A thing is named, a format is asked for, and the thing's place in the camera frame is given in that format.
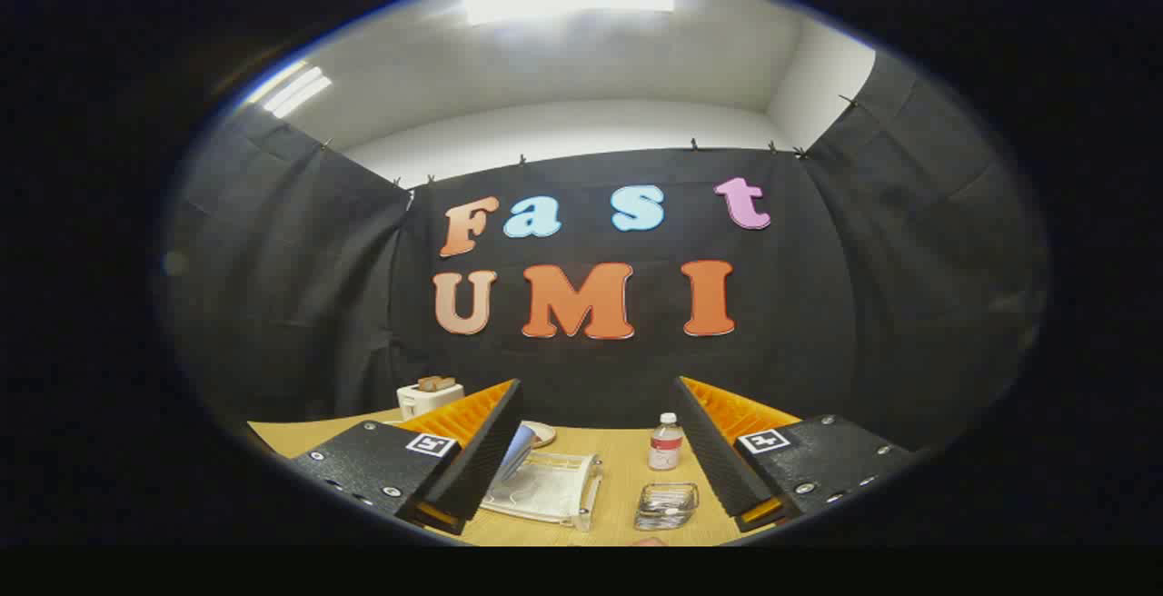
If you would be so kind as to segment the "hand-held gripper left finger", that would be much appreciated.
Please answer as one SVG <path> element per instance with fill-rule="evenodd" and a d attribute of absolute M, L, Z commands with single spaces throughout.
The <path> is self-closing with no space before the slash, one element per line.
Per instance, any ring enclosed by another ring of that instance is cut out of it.
<path fill-rule="evenodd" d="M 290 464 L 381 518 L 458 535 L 481 508 L 522 416 L 509 379 L 399 423 L 355 423 Z"/>

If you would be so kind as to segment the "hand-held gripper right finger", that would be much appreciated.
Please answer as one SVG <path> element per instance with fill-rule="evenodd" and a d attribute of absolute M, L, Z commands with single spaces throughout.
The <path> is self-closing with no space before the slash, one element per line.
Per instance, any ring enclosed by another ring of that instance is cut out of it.
<path fill-rule="evenodd" d="M 834 414 L 801 419 L 678 377 L 675 410 L 711 491 L 741 532 L 839 508 L 913 461 L 913 452 Z"/>

